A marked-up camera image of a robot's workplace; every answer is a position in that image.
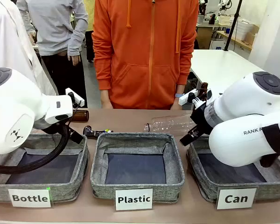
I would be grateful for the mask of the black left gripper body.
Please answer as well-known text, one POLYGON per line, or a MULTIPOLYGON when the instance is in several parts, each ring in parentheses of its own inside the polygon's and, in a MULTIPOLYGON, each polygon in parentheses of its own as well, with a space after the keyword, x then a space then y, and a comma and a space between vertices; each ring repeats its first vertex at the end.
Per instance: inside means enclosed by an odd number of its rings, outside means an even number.
POLYGON ((66 143, 68 143, 69 140, 71 140, 77 144, 80 144, 81 141, 84 139, 83 135, 79 134, 71 127, 66 127, 66 133, 67 133, 66 143))

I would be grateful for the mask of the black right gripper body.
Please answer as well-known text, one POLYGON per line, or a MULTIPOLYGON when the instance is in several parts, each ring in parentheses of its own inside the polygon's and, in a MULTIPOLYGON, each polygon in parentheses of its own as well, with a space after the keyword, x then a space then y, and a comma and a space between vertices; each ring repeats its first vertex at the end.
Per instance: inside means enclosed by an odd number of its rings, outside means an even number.
POLYGON ((196 126, 190 130, 190 134, 192 135, 192 137, 200 137, 203 134, 210 135, 211 131, 213 130, 213 127, 208 124, 204 116, 205 108, 206 102, 203 102, 201 106, 194 108, 190 116, 196 124, 196 126))

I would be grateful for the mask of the orange hoodie person left hand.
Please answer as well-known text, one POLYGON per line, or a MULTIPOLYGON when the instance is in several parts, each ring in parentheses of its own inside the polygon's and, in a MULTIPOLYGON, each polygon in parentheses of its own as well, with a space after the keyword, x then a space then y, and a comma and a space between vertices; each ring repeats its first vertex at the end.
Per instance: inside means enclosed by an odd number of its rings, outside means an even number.
MULTIPOLYGON (((182 95, 184 93, 185 85, 177 85, 176 86, 176 94, 182 95)), ((175 97, 174 102, 170 108, 170 110, 181 110, 182 106, 179 105, 179 98, 175 97)))

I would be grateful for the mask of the orange hoodie person right hand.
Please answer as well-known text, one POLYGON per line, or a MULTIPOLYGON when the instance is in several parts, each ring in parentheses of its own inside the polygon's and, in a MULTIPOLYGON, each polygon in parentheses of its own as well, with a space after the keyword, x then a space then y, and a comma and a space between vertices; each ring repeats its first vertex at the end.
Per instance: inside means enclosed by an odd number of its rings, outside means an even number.
POLYGON ((113 106, 109 99, 109 91, 108 90, 101 90, 100 91, 100 98, 101 98, 101 107, 102 109, 113 109, 113 106))

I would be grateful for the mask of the white coat person hand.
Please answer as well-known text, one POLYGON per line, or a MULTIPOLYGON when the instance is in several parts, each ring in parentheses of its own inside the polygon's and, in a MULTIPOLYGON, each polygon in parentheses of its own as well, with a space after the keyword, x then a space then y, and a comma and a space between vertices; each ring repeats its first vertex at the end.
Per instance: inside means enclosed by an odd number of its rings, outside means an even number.
POLYGON ((29 37, 29 40, 30 40, 31 44, 33 46, 35 46, 36 43, 37 43, 36 31, 34 31, 34 30, 29 31, 28 32, 28 37, 29 37))

